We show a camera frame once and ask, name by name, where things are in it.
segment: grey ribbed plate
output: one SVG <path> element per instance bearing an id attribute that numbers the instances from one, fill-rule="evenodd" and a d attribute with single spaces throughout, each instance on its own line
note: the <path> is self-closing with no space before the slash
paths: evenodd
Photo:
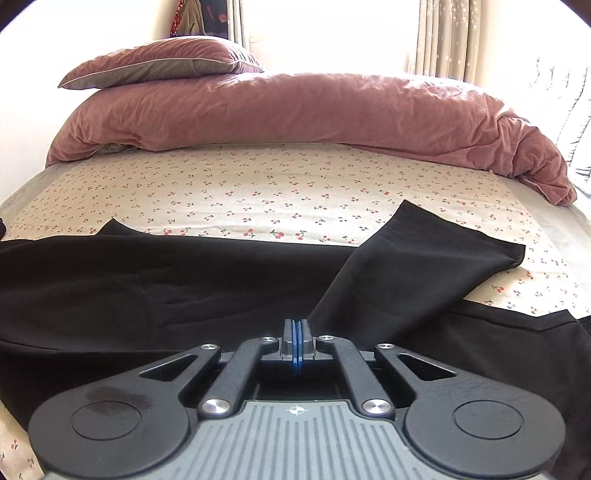
<path id="1" fill-rule="evenodd" d="M 56 474 L 46 476 L 56 480 Z M 435 480 L 385 420 L 346 401 L 246 402 L 234 417 L 201 423 L 175 457 L 142 480 Z"/>

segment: sheer curtain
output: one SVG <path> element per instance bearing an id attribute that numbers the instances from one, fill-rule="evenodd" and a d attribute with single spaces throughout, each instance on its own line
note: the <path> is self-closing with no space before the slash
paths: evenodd
<path id="1" fill-rule="evenodd" d="M 247 24 L 244 21 L 244 5 L 242 0 L 226 0 L 228 3 L 228 39 L 247 50 L 250 49 L 250 38 Z"/>
<path id="2" fill-rule="evenodd" d="M 473 83 L 480 0 L 420 0 L 417 52 L 409 71 Z"/>

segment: black mount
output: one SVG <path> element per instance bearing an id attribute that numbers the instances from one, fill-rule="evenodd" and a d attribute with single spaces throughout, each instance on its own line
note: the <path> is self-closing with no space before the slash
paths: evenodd
<path id="1" fill-rule="evenodd" d="M 29 433 L 46 469 L 119 478 L 173 461 L 202 424 L 242 415 L 255 400 L 346 400 L 357 418 L 394 425 L 426 465 L 471 478 L 533 475 L 551 465 L 565 432 L 558 411 L 534 394 L 389 343 L 360 352 L 286 320 L 283 338 L 224 354 L 204 344 L 61 393 L 34 413 Z"/>

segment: pink duvet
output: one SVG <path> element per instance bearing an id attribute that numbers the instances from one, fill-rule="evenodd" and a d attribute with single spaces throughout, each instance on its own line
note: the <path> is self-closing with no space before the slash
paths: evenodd
<path id="1" fill-rule="evenodd" d="M 517 178 L 554 205 L 576 199 L 556 146 L 503 101 L 431 77 L 249 74 L 100 90 L 63 125 L 47 165 L 107 144 L 162 151 L 217 143 L 344 143 Z"/>

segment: curtain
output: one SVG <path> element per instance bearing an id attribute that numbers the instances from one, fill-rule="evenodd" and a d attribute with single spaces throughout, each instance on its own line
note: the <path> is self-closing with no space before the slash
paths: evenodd
<path id="1" fill-rule="evenodd" d="M 420 0 L 417 53 L 409 71 L 473 83 L 480 0 Z"/>
<path id="2" fill-rule="evenodd" d="M 227 0 L 228 3 L 228 40 L 232 40 L 245 49 L 250 49 L 250 40 L 244 23 L 242 0 Z"/>
<path id="3" fill-rule="evenodd" d="M 184 37 L 186 35 L 205 35 L 203 13 L 199 0 L 179 0 L 178 2 L 170 36 Z"/>

